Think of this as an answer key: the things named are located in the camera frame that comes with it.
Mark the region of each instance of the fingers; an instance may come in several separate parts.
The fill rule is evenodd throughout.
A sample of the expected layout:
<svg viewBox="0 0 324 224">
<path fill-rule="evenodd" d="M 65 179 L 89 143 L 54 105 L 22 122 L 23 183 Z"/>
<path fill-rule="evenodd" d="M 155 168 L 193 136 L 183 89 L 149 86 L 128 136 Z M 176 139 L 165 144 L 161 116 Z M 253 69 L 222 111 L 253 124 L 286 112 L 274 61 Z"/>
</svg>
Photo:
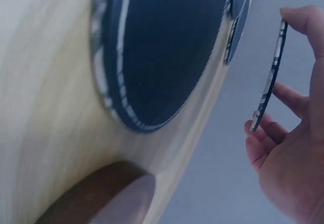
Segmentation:
<svg viewBox="0 0 324 224">
<path fill-rule="evenodd" d="M 273 121 L 269 114 L 264 114 L 260 126 L 277 144 L 281 144 L 288 134 L 288 131 L 279 123 Z"/>
<path fill-rule="evenodd" d="M 307 35 L 317 58 L 324 57 L 324 11 L 318 6 L 282 8 L 281 16 L 296 31 Z"/>
<path fill-rule="evenodd" d="M 308 97 L 302 96 L 297 91 L 279 82 L 275 83 L 273 94 L 297 117 L 300 119 L 304 117 L 309 102 Z"/>
<path fill-rule="evenodd" d="M 324 143 L 324 11 L 317 6 L 284 8 L 282 17 L 295 30 L 307 35 L 316 62 L 309 94 L 309 118 L 312 141 Z"/>
<path fill-rule="evenodd" d="M 249 120 L 245 124 L 245 131 L 248 136 L 252 136 L 256 138 L 261 146 L 263 147 L 265 154 L 269 155 L 270 152 L 278 145 L 276 142 L 271 139 L 261 127 L 258 127 L 258 129 L 255 132 L 250 131 L 252 120 Z"/>
<path fill-rule="evenodd" d="M 266 152 L 264 151 L 260 142 L 253 136 L 247 137 L 246 148 L 252 166 L 256 172 L 259 173 L 263 163 L 267 159 Z"/>
<path fill-rule="evenodd" d="M 251 135 L 257 138 L 263 145 L 263 142 L 269 142 L 266 137 L 269 137 L 275 145 L 271 143 L 273 146 L 272 149 L 277 145 L 281 144 L 283 140 L 286 138 L 288 132 L 285 128 L 283 128 L 279 123 L 273 121 L 269 114 L 264 114 L 262 120 L 260 122 L 260 126 L 257 128 L 255 132 L 250 131 L 252 121 L 247 121 L 245 123 L 245 132 L 247 135 Z"/>
</svg>

